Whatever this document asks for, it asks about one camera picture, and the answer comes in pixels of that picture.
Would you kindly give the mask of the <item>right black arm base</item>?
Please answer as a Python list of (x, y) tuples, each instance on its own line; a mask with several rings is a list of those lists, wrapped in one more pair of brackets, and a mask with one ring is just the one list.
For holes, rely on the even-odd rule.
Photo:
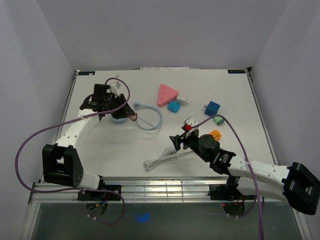
[(237, 201), (237, 200), (254, 200), (255, 195), (244, 195), (235, 187), (228, 187), (226, 184), (210, 184), (208, 196), (211, 200)]

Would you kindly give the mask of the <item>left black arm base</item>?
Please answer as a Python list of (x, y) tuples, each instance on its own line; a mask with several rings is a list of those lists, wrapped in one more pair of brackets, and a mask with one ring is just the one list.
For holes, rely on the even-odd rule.
[[(122, 193), (122, 186), (121, 185), (109, 185), (107, 184), (104, 187), (105, 190), (116, 192), (118, 194)], [(81, 190), (77, 195), (78, 201), (120, 201), (121, 198), (110, 192), (95, 192), (95, 191), (87, 191)]]

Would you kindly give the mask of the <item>rose gold charger plug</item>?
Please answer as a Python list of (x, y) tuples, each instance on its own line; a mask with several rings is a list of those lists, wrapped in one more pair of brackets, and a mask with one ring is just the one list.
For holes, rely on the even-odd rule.
[(138, 114), (135, 113), (134, 115), (128, 116), (127, 118), (132, 122), (135, 122), (138, 119)]

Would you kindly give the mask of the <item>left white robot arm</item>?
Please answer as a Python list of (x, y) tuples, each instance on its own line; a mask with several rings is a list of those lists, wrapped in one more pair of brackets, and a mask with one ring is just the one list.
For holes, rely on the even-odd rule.
[(54, 144), (42, 149), (43, 179), (47, 183), (72, 188), (88, 189), (88, 193), (100, 200), (106, 195), (106, 187), (99, 175), (84, 170), (78, 151), (94, 127), (110, 114), (114, 119), (136, 120), (124, 94), (119, 93), (118, 79), (112, 84), (94, 85), (93, 94), (87, 96), (79, 107), (75, 121)]

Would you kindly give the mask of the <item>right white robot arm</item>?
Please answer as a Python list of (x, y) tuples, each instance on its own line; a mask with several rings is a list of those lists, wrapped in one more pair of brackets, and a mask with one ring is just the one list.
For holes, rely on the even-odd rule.
[(224, 150), (211, 134), (186, 131), (170, 136), (175, 150), (190, 149), (216, 173), (227, 175), (220, 190), (225, 199), (255, 195), (288, 203), (293, 209), (315, 215), (320, 202), (320, 181), (303, 164), (291, 166), (248, 162), (234, 152)]

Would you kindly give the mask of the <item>cyan blue charger plug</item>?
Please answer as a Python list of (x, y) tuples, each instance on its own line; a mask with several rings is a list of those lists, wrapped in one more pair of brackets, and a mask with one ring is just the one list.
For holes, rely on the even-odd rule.
[(177, 113), (181, 108), (181, 105), (176, 102), (176, 101), (171, 101), (168, 105), (167, 105), (167, 109), (169, 112), (171, 113)]

